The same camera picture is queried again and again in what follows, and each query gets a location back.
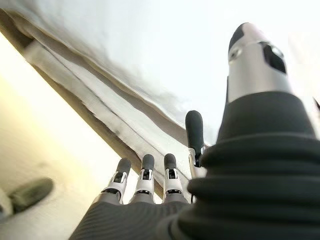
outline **ribbed rubber sleeve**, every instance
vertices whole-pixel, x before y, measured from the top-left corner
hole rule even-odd
[[[152,240],[163,218],[178,213],[187,204],[136,202],[116,206],[94,203],[70,237],[71,240]]]
[[[320,239],[320,141],[297,97],[260,92],[228,103],[200,162],[206,176],[188,185],[196,203],[168,227],[174,237],[159,239]]]

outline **white sheet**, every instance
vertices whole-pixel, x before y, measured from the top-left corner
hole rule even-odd
[[[37,34],[32,31],[32,26],[29,27],[25,26],[24,29],[42,41],[43,45],[35,40],[28,46],[24,53],[26,60],[81,99],[83,104],[141,159],[147,153],[152,154],[155,157],[154,176],[162,186],[164,155],[173,153],[176,156],[181,183],[186,189],[190,178],[189,165],[186,164],[187,147],[159,129],[143,112],[106,85],[108,80],[97,72],[95,74],[95,70],[90,69],[83,59],[49,37],[43,34],[41,37],[40,31]],[[98,88],[101,95],[96,96],[92,88]]]
[[[189,110],[198,110],[205,141],[214,144],[225,103],[228,44],[243,22],[256,24],[273,39],[287,57],[291,77],[320,100],[316,4],[2,0],[0,7],[19,13],[86,57],[179,126],[184,126]]]

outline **white fabric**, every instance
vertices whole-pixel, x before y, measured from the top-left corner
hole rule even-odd
[[[93,69],[88,71],[85,68],[86,62],[76,54],[45,35],[32,31],[32,26],[24,26],[24,29],[45,45],[44,48],[35,40],[27,47],[24,56],[30,64],[43,70],[54,81],[81,99],[96,118],[116,133],[141,159],[145,154],[152,154],[155,158],[154,177],[161,186],[164,181],[164,156],[173,153],[177,169],[180,171],[181,183],[184,189],[187,188],[191,176],[189,165],[186,164],[186,146],[161,131],[143,112],[135,109],[130,102],[104,84],[108,79],[103,75],[98,74],[100,78],[97,78]],[[95,88],[96,92],[100,93],[99,96],[94,94]]]
[[[19,13],[86,57],[178,125],[184,126],[189,110],[201,112],[209,144],[216,140],[224,110],[229,40],[243,22],[256,24],[271,37],[287,54],[291,76],[302,76],[303,84],[309,82],[309,90],[320,100],[317,1],[1,3],[0,7]]]
[[[0,223],[13,214],[13,207],[10,198],[0,187]]]

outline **robotic finger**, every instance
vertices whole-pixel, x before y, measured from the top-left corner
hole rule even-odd
[[[109,185],[101,191],[93,203],[107,202],[114,205],[123,204],[123,196],[127,186],[130,167],[131,162],[126,158],[122,158],[118,163],[116,172],[112,176]]]
[[[146,202],[154,204],[154,166],[155,159],[151,154],[146,154],[142,159],[141,172],[130,203]]]
[[[206,176],[207,170],[200,165],[200,156],[206,149],[204,143],[204,124],[201,114],[195,110],[185,116],[185,129],[189,150],[189,165],[193,179]]]
[[[162,203],[188,203],[183,194],[182,185],[177,171],[176,158],[171,153],[164,156],[164,170]]]

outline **robotic hand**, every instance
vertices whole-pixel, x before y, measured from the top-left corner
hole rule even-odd
[[[154,204],[148,154],[135,195],[122,205],[130,170],[122,159],[71,239],[320,239],[320,142],[290,87],[283,54],[244,23],[230,40],[228,60],[216,144],[205,150],[201,115],[186,116],[194,178],[187,189],[197,201],[187,203],[175,157],[167,154],[163,203]]]

